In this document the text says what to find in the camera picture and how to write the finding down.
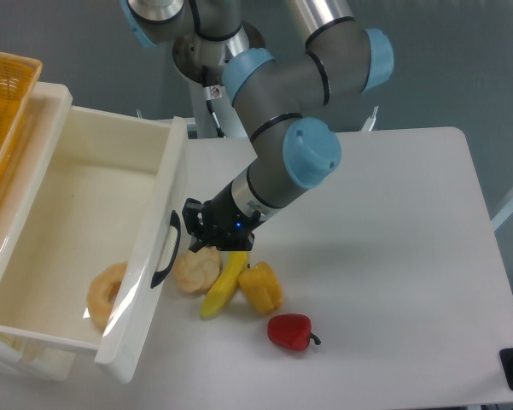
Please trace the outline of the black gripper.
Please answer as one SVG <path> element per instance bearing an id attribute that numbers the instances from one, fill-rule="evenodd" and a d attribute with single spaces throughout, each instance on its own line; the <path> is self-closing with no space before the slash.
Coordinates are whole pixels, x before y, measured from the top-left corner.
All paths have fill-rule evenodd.
<path id="1" fill-rule="evenodd" d="M 215 246 L 219 251 L 251 251 L 260 225 L 260 211 L 243 213 L 236 205 L 230 187 L 223 188 L 205 203 L 187 198 L 182 216 L 191 236 L 190 251 Z"/>

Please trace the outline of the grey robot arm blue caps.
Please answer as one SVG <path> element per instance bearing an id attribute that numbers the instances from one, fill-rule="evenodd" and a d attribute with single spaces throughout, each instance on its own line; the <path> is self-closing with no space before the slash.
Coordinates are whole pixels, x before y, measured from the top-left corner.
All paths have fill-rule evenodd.
<path id="1" fill-rule="evenodd" d="M 341 146 L 304 112 L 365 92 L 393 73 L 387 35 L 364 29 L 345 1 L 291 1 L 304 55 L 280 65 L 252 42 L 238 1 L 124 1 L 138 41 L 180 46 L 176 65 L 204 87 L 223 86 L 256 157 L 213 199 L 188 199 L 182 211 L 192 251 L 250 250 L 254 231 L 319 185 L 339 166 Z"/>

